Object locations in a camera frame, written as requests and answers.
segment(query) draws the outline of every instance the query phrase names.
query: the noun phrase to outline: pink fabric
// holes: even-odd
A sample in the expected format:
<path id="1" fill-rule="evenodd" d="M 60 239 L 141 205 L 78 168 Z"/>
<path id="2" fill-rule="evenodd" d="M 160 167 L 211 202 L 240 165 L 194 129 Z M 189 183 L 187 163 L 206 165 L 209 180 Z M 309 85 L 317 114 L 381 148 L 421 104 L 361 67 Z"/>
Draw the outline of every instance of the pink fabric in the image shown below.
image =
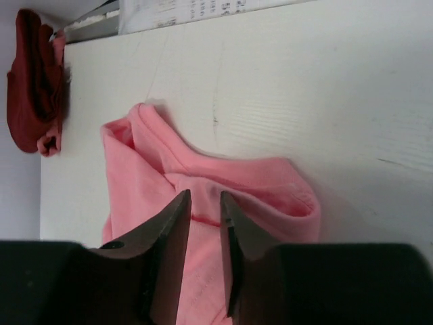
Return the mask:
<path id="1" fill-rule="evenodd" d="M 310 186 L 285 158 L 225 160 L 195 153 L 153 106 L 101 128 L 106 153 L 110 216 L 108 242 L 160 212 L 191 190 L 192 216 L 177 324 L 231 324 L 225 317 L 221 240 L 222 190 L 244 212 L 286 242 L 315 242 L 320 206 Z"/>
<path id="2" fill-rule="evenodd" d="M 66 37 L 63 31 L 59 31 L 55 39 L 51 42 L 54 48 L 55 63 L 63 66 L 63 53 L 66 45 Z M 62 149 L 62 114 L 53 126 L 37 141 L 39 153 L 44 157 L 51 157 Z"/>

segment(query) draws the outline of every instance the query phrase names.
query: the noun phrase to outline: folded pink cloth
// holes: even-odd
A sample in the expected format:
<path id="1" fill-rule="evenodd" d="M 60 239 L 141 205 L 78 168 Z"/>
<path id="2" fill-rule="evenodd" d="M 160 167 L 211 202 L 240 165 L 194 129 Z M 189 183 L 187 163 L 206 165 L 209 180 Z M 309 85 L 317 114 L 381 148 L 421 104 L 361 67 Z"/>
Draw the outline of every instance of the folded pink cloth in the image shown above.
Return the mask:
<path id="1" fill-rule="evenodd" d="M 66 37 L 62 30 L 57 32 L 51 42 L 54 49 L 54 60 L 58 66 L 63 66 L 63 53 L 66 45 Z M 61 150 L 62 146 L 62 110 L 58 112 L 58 118 L 45 135 L 39 138 L 36 145 L 39 153 L 44 157 L 51 157 Z"/>
<path id="2" fill-rule="evenodd" d="M 310 186 L 285 158 L 225 160 L 195 153 L 153 106 L 101 128 L 106 153 L 110 216 L 108 242 L 191 190 L 191 227 L 177 324 L 231 324 L 225 317 L 220 193 L 229 191 L 245 214 L 285 242 L 315 242 L 320 206 Z"/>

